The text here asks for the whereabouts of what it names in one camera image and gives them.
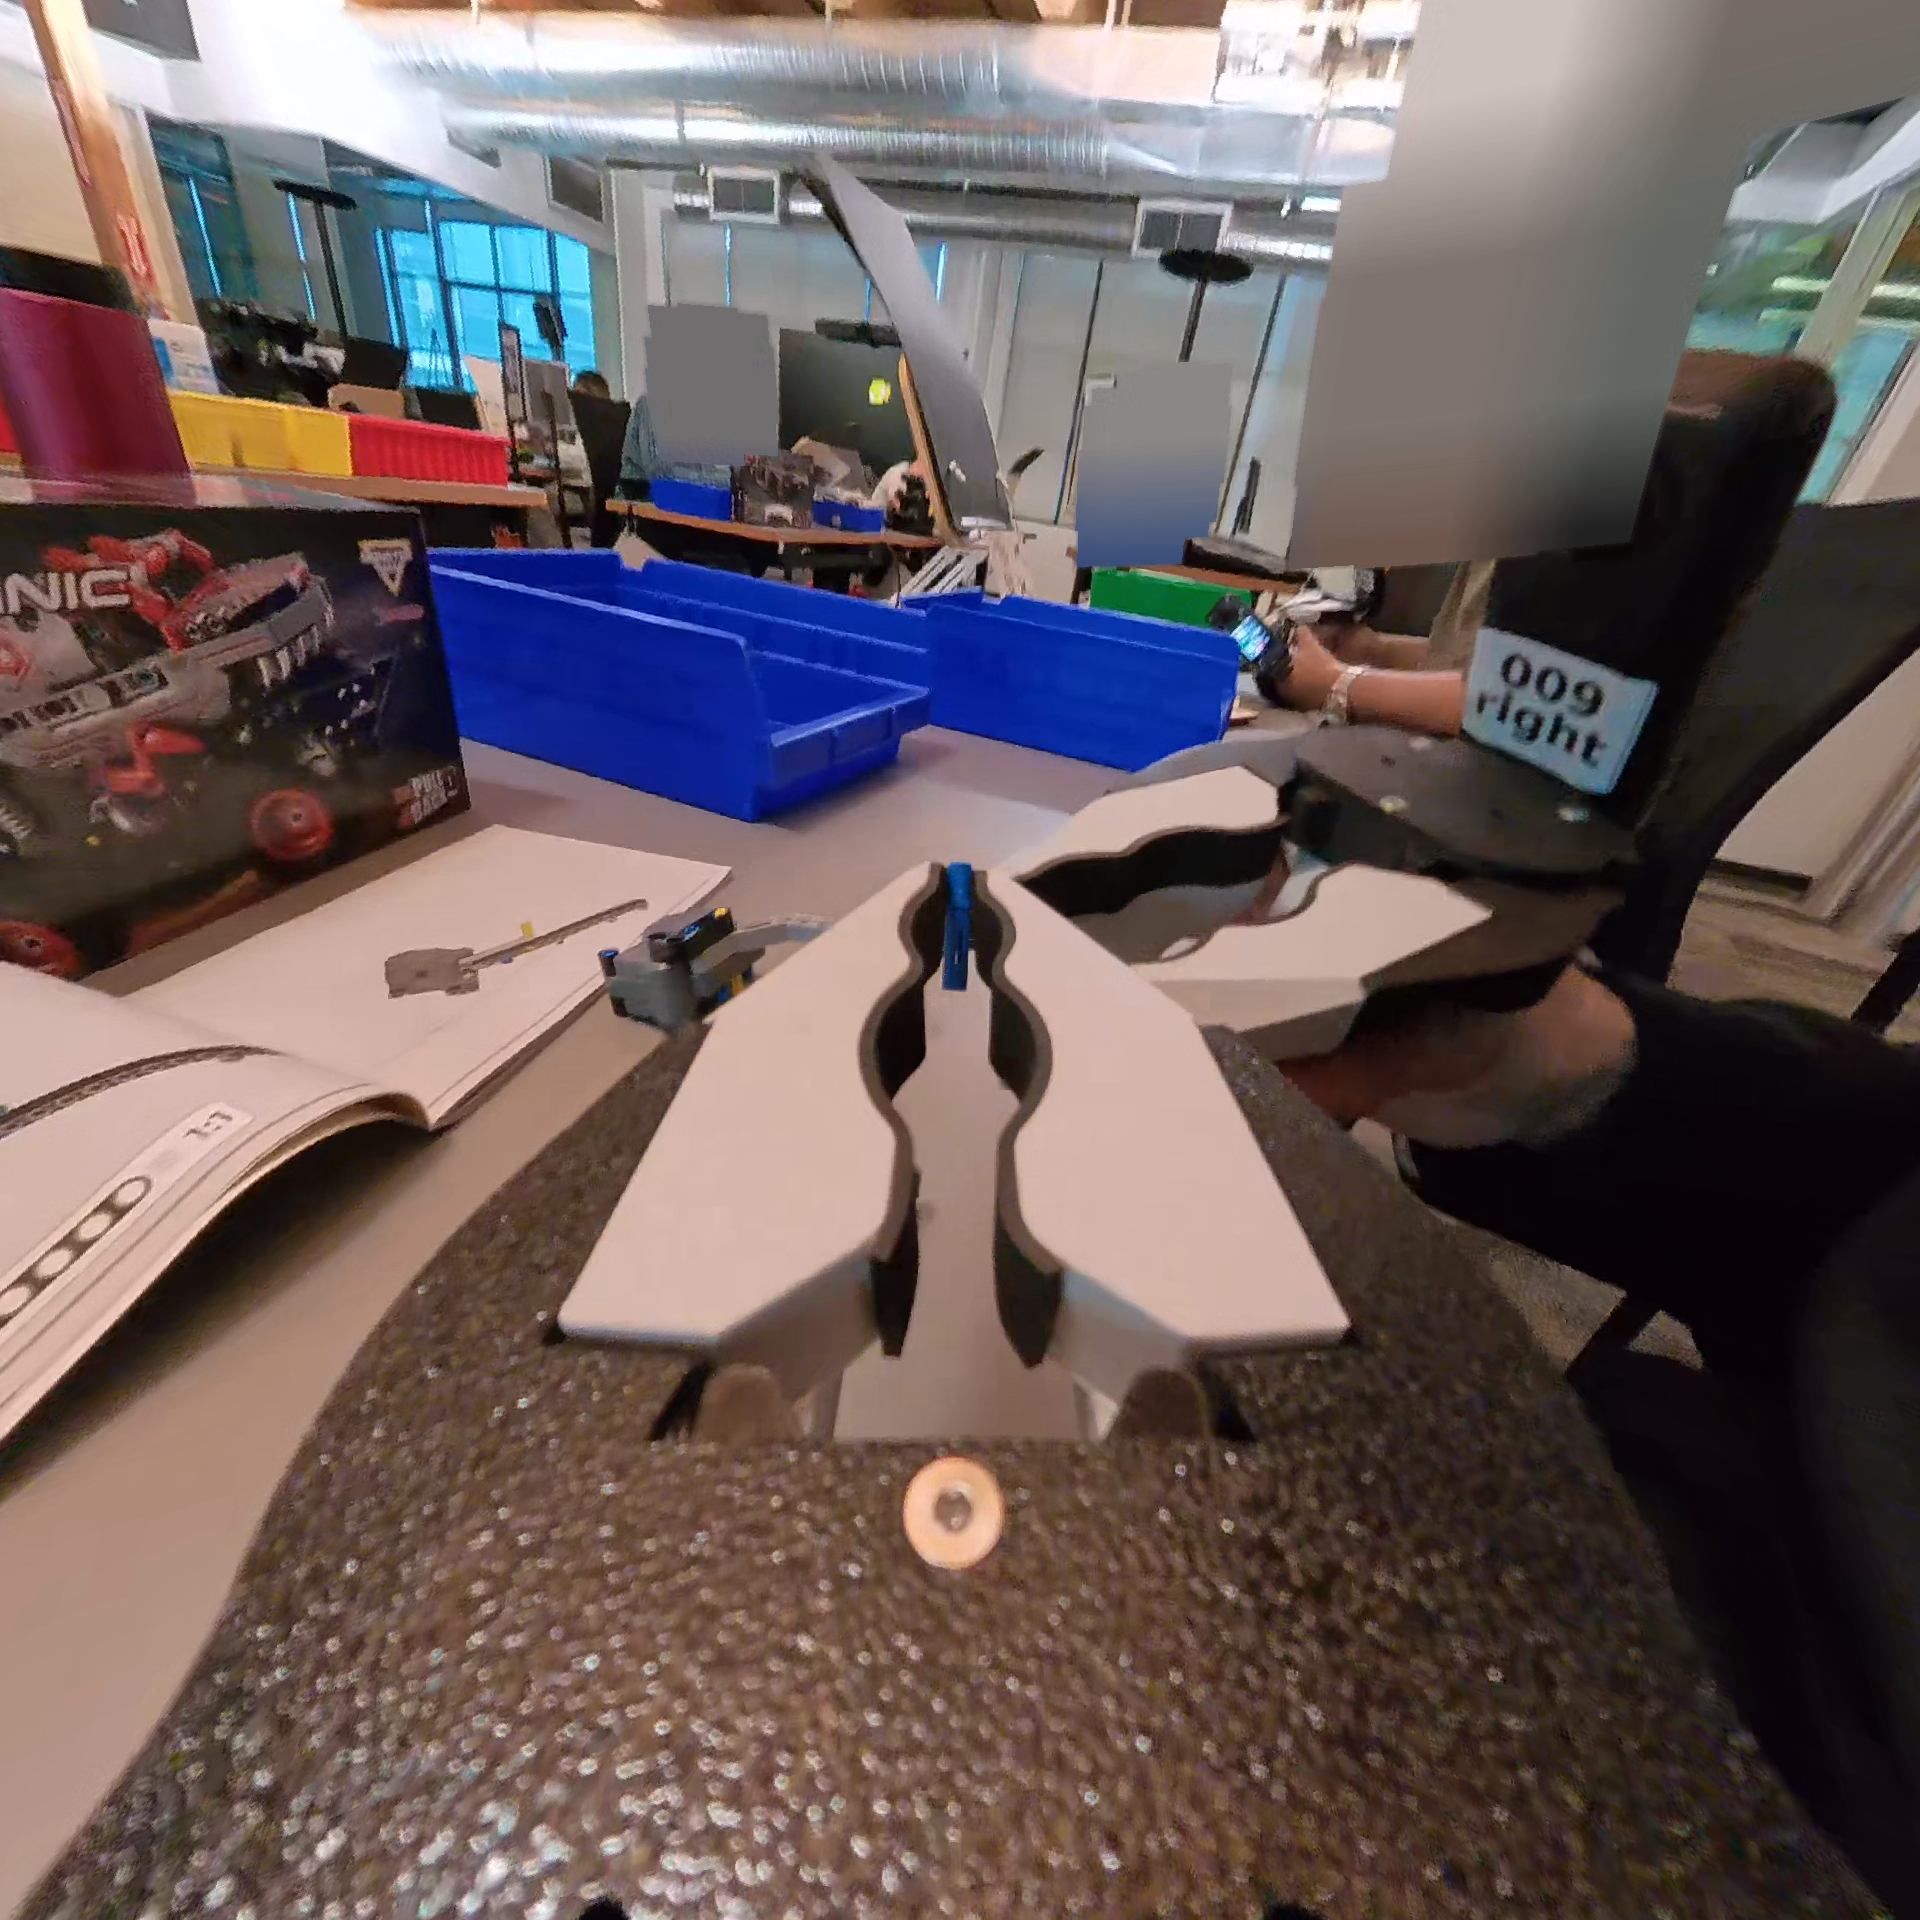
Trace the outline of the long blue plastic bin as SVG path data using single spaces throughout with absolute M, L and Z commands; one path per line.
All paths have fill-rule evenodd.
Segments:
M 762 822 L 875 776 L 930 724 L 905 646 L 649 595 L 609 553 L 438 549 L 464 741 Z

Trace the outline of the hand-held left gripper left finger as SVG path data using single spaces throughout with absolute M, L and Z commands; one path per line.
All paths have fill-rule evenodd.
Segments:
M 559 1306 L 568 1346 L 760 1372 L 839 1440 L 847 1372 L 903 1356 L 920 1168 L 898 1093 L 926 1064 L 947 881 L 917 864 L 719 1008 Z

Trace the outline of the green box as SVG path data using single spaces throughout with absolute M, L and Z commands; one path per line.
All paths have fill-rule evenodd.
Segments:
M 1237 625 L 1255 606 L 1255 596 L 1177 571 L 1095 566 L 1088 577 L 1088 606 L 1185 628 L 1218 628 L 1221 622 Z

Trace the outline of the silver ventilation duct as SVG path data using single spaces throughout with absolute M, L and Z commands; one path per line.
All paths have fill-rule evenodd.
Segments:
M 1037 17 L 350 6 L 448 133 L 641 166 L 1230 185 L 1384 177 L 1418 4 L 1226 4 L 1199 27 Z

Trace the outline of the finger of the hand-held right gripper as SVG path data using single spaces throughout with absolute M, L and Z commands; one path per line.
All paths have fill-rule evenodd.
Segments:
M 1121 964 L 1170 962 L 1291 916 L 1287 820 L 1283 784 L 1242 766 L 1126 787 L 1002 862 L 1001 883 Z
M 1427 980 L 1434 956 L 1490 920 L 1425 876 L 1336 869 L 1294 913 L 1216 929 L 1136 972 L 1195 1024 L 1282 1066 L 1336 1050 L 1373 989 Z

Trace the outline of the maroon container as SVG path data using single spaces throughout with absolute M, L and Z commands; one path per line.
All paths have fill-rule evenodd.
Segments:
M 133 310 L 6 288 L 1 395 L 35 481 L 190 474 L 149 322 Z

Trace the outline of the short blue plastic bin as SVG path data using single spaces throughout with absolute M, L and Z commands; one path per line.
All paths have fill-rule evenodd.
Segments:
M 1239 692 L 1239 652 L 1210 628 L 979 593 L 899 616 L 937 729 L 1120 773 L 1221 741 Z

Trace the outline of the person's right hand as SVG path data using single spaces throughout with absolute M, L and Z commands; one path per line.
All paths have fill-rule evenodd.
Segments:
M 1424 1149 L 1545 1147 L 1581 1133 L 1639 1053 L 1627 1002 L 1570 968 L 1521 1010 L 1434 1006 L 1280 1073 L 1333 1122 L 1389 1140 L 1397 1172 L 1417 1182 Z

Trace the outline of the grey toy brick assembly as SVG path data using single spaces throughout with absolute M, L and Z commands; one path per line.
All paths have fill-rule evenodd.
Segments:
M 742 995 L 773 948 L 807 945 L 829 920 L 786 916 L 742 924 L 727 905 L 649 929 L 625 948 L 603 948 L 598 968 L 617 1016 L 677 1034 Z

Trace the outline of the red plastic bin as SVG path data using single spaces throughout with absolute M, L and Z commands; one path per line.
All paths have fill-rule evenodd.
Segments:
M 368 414 L 344 422 L 357 475 L 483 489 L 512 483 L 509 443 L 488 433 Z

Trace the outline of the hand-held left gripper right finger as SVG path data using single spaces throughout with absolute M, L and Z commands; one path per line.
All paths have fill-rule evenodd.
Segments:
M 1097 1432 L 1152 1372 L 1333 1349 L 1352 1321 L 1199 1026 L 1002 870 L 976 877 L 991 1147 L 976 1429 Z

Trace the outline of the open instruction booklet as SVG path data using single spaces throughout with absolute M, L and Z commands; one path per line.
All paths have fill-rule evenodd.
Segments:
M 231 1204 L 365 1124 L 437 1133 L 729 867 L 486 827 L 139 992 L 3 962 L 1 1436 Z

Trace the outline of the monster truck toy box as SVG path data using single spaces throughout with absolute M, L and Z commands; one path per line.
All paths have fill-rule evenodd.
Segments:
M 6 964 L 111 969 L 469 805 L 414 512 L 3 483 Z

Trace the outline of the dark computer monitor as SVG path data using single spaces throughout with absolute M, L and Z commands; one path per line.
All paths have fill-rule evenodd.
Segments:
M 894 326 L 827 322 L 827 331 L 781 326 L 776 333 L 778 449 L 817 441 L 855 453 L 873 474 L 917 457 L 899 393 L 899 342 Z

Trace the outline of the leaning grey board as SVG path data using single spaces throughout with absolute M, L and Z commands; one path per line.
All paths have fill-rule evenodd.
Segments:
M 986 405 L 905 218 L 827 156 L 813 156 L 807 178 L 898 333 L 905 411 L 934 521 L 960 539 L 1009 533 L 1014 516 Z

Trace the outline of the yellow plastic bin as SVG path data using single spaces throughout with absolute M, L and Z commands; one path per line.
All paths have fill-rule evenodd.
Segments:
M 344 416 L 281 400 L 168 392 L 183 454 L 193 469 L 352 475 Z

